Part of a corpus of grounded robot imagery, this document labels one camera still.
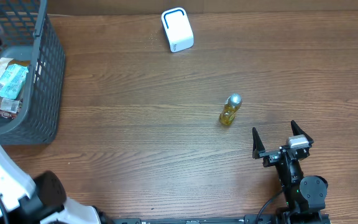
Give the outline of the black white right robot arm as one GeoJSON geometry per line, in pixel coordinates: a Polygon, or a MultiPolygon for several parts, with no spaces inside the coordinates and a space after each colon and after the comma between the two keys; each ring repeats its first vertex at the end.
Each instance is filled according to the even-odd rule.
{"type": "Polygon", "coordinates": [[[330,223],[328,215],[322,215],[328,182],[318,175],[305,176],[300,161],[310,155],[314,140],[297,123],[291,121],[290,136],[286,144],[275,151],[266,151],[255,128],[252,129],[252,158],[262,159],[264,167],[274,166],[277,170],[281,190],[270,198],[249,221],[254,223],[330,223]],[[284,195],[286,207],[278,208],[273,215],[263,215],[263,211],[278,196],[284,195]]]}

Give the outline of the white barcode scanner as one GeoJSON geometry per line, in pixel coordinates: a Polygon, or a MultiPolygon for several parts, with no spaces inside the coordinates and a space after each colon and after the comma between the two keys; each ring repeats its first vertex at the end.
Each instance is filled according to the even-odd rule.
{"type": "Polygon", "coordinates": [[[172,53],[189,49],[194,45],[193,30],[182,7],[164,11],[161,21],[172,53]]]}

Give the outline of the teal wet wipes pack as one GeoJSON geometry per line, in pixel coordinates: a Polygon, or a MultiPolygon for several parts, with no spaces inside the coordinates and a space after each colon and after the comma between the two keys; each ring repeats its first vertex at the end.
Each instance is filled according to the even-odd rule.
{"type": "Polygon", "coordinates": [[[12,64],[0,77],[0,97],[15,100],[25,84],[29,70],[27,67],[12,64]]]}

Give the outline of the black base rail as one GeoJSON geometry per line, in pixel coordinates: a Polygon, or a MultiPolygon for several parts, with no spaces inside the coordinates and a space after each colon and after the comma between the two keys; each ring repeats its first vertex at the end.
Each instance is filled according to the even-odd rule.
{"type": "MultiPolygon", "coordinates": [[[[149,219],[141,220],[140,218],[115,218],[111,220],[113,224],[256,224],[257,215],[245,215],[244,217],[226,217],[226,218],[174,218],[174,219],[149,219]]],[[[290,223],[298,224],[331,224],[328,215],[321,217],[304,217],[301,219],[293,215],[290,223]]]]}

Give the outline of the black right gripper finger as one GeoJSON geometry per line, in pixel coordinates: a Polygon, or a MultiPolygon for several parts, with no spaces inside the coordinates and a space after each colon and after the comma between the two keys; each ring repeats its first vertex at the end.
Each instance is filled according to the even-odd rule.
{"type": "Polygon", "coordinates": [[[265,147],[255,127],[252,128],[252,137],[253,137],[252,158],[259,159],[260,156],[263,153],[265,153],[265,147]]]}
{"type": "Polygon", "coordinates": [[[294,136],[298,136],[298,135],[306,136],[305,132],[299,127],[299,125],[297,125],[295,120],[291,120],[290,124],[291,124],[291,130],[292,130],[292,133],[294,136]]]}

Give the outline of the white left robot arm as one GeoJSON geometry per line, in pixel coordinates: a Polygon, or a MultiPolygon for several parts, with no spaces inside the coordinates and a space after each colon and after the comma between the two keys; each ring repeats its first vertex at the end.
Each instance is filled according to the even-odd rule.
{"type": "Polygon", "coordinates": [[[55,139],[65,53],[44,7],[0,8],[0,223],[110,223],[67,196],[58,177],[24,172],[4,145],[55,139]]]}

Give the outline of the grey plastic shopping basket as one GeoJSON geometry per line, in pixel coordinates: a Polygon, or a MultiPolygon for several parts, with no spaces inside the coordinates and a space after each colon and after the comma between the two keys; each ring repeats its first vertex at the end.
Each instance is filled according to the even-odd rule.
{"type": "Polygon", "coordinates": [[[0,25],[0,59],[30,60],[20,112],[0,117],[0,144],[48,144],[58,129],[65,53],[47,2],[0,1],[0,25]]]}

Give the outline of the brown snack bag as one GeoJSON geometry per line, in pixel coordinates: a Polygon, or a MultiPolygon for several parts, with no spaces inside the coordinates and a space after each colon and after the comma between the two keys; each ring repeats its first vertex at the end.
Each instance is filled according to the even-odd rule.
{"type": "MultiPolygon", "coordinates": [[[[0,59],[0,77],[5,72],[6,68],[12,64],[22,65],[29,69],[30,60],[16,60],[13,58],[2,57],[0,59]]],[[[9,120],[15,119],[17,117],[22,108],[24,86],[22,87],[21,92],[15,100],[0,97],[0,117],[9,120]]]]}

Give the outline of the yellow liquid bottle silver cap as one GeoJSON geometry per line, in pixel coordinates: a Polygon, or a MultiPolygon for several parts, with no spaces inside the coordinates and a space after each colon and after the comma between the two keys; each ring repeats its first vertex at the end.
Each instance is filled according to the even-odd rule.
{"type": "Polygon", "coordinates": [[[241,107],[242,97],[238,93],[233,93],[228,97],[224,104],[224,108],[219,115],[219,121],[221,124],[229,126],[234,121],[236,113],[241,107]]]}

